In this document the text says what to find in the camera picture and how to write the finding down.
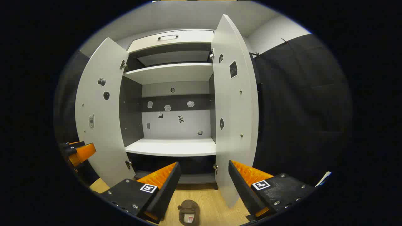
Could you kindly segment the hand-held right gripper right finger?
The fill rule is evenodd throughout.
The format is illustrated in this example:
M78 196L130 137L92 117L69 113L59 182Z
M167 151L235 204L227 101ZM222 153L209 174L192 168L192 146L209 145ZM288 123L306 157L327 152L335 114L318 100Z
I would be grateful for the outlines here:
M234 160L228 161L228 173L250 213L250 220L261 220L284 212L314 190L314 186L288 174L271 175Z

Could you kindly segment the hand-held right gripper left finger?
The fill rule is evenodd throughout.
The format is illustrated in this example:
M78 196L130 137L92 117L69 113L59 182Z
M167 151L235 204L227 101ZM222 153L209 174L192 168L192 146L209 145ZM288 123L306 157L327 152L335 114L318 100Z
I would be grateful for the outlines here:
M138 180L123 179L100 197L131 216L158 224L165 217L180 177L181 166L175 162Z

